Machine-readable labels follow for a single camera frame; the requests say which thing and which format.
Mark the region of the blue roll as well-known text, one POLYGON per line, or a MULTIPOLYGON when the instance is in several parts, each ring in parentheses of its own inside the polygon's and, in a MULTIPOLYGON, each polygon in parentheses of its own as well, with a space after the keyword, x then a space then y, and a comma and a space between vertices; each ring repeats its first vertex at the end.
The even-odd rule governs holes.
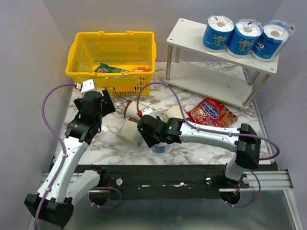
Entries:
POLYGON ((159 143, 151 147, 151 151, 157 154, 167 153, 170 148, 170 144, 167 143, 159 143))
POLYGON ((295 31, 292 23, 271 20, 264 24, 263 33, 254 46, 252 56, 262 62, 272 61, 295 31))
POLYGON ((234 22, 223 15, 208 17, 208 24, 203 35, 204 47, 212 52, 225 50, 234 28, 234 22))
POLYGON ((241 19, 236 22, 227 45, 227 52, 236 58, 246 58, 263 33, 261 23, 253 19, 241 19))

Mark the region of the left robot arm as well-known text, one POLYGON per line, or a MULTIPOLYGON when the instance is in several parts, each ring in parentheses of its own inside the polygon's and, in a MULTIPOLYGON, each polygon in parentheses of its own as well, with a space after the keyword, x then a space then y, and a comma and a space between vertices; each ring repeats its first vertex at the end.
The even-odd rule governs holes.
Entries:
POLYGON ((87 178, 77 186, 76 192, 67 192, 70 179, 76 166, 96 134, 101 132, 102 119, 115 112, 115 107, 107 90, 89 91, 74 103, 77 115, 69 122, 65 138, 61 143, 62 150, 54 163, 47 179, 35 194, 28 194, 24 204, 35 218, 63 228, 70 220, 77 194, 84 194, 89 189, 102 189, 106 177, 89 171, 87 178))

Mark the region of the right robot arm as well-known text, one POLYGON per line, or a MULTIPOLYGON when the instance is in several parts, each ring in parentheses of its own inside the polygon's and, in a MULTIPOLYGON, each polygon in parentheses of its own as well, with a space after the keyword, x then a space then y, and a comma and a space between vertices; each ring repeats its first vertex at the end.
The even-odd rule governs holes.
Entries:
POLYGON ((234 156, 221 175, 221 183, 227 188, 237 184, 246 170, 259 168, 261 140, 248 124, 239 128, 221 128, 180 118, 164 122, 158 116, 143 115, 137 129, 149 148, 160 143, 199 143, 233 152, 234 156))

